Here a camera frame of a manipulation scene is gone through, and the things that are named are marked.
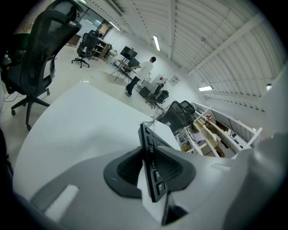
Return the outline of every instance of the desk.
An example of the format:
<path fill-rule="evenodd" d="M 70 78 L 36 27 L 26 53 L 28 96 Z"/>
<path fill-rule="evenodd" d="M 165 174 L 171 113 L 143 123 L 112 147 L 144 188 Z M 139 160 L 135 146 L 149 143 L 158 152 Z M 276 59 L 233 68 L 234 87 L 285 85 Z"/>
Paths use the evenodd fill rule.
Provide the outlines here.
<path fill-rule="evenodd" d="M 114 66 L 116 66 L 116 68 L 115 68 L 115 70 L 113 70 L 113 72 L 110 74 L 110 76 L 112 75 L 112 74 L 115 74 L 115 73 L 117 73 L 116 74 L 116 79 L 115 79 L 115 81 L 117 80 L 117 78 L 120 76 L 120 74 L 123 74 L 125 77 L 124 77 L 124 79 L 126 78 L 126 77 L 128 77 L 130 80 L 132 80 L 132 78 L 130 77 L 130 74 L 131 74 L 131 72 L 133 72 L 133 73 L 136 73 L 134 70 L 132 70 L 129 66 L 127 66 L 122 60 L 118 60 L 119 62 L 120 62 L 120 65 L 116 65 L 116 64 L 114 64 Z M 130 69 L 131 70 L 131 72 L 130 72 L 130 74 L 127 74 L 126 73 L 126 71 L 124 71 L 122 68 L 123 67 L 125 67 L 125 68 L 127 68 L 127 69 Z"/>
<path fill-rule="evenodd" d="M 29 132 L 15 165 L 13 190 L 29 201 L 43 185 L 85 159 L 140 146 L 143 121 L 151 117 L 79 83 L 53 102 Z M 155 133 L 180 150 L 168 126 L 156 122 Z"/>

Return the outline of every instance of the ceiling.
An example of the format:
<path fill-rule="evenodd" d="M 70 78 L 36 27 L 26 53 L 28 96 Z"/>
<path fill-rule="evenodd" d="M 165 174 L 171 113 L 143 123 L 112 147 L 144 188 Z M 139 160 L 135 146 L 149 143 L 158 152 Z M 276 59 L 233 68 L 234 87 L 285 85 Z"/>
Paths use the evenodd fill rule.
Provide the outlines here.
<path fill-rule="evenodd" d="M 263 111 L 257 101 L 287 54 L 259 9 L 244 0 L 87 0 L 107 21 L 156 48 L 210 100 Z"/>

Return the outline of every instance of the white wall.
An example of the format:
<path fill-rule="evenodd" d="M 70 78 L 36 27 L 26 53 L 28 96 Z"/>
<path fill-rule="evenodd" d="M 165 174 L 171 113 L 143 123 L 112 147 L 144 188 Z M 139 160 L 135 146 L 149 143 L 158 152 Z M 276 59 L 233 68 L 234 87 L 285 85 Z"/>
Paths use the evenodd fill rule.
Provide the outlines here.
<path fill-rule="evenodd" d="M 162 107 L 168 106 L 172 101 L 182 102 L 184 100 L 205 104 L 205 98 L 201 95 L 200 91 L 196 86 L 191 84 L 190 81 L 187 81 L 187 73 L 182 72 L 154 47 L 150 47 L 141 40 L 137 40 L 131 35 L 117 31 L 114 28 L 105 36 L 104 40 L 110 43 L 113 49 L 117 50 L 118 59 L 124 58 L 120 53 L 125 46 L 134 48 L 138 53 L 135 58 L 139 62 L 149 61 L 152 56 L 155 56 L 156 62 L 153 64 L 153 69 L 151 71 L 152 80 L 159 74 L 168 78 L 168 80 L 174 75 L 178 76 L 180 82 L 176 86 L 173 87 L 170 83 L 166 82 L 164 89 L 169 92 L 169 97 L 165 100 Z"/>

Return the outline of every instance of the white shirt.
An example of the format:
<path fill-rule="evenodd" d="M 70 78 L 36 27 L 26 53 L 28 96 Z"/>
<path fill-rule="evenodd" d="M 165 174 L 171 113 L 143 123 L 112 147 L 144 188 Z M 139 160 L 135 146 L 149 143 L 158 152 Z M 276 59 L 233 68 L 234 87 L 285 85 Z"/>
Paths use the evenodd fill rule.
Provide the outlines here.
<path fill-rule="evenodd" d="M 151 62 L 143 62 L 140 64 L 141 70 L 138 72 L 137 77 L 143 80 L 147 77 L 148 73 L 153 69 L 153 64 Z"/>

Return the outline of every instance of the computer monitor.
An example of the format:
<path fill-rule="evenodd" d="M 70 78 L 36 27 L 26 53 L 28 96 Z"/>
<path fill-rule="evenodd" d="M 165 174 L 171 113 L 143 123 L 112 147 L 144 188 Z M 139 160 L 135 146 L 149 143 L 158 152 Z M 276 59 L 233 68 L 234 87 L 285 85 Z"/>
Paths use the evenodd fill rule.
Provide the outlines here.
<path fill-rule="evenodd" d="M 130 49 L 129 47 L 125 46 L 125 48 L 120 53 L 125 58 L 131 60 L 132 58 L 135 58 L 135 56 L 138 54 L 134 50 Z"/>
<path fill-rule="evenodd" d="M 137 61 L 137 60 L 135 59 L 135 57 L 131 58 L 131 60 L 128 62 L 128 66 L 129 66 L 129 67 L 138 66 L 139 64 L 140 64 L 139 61 Z"/>

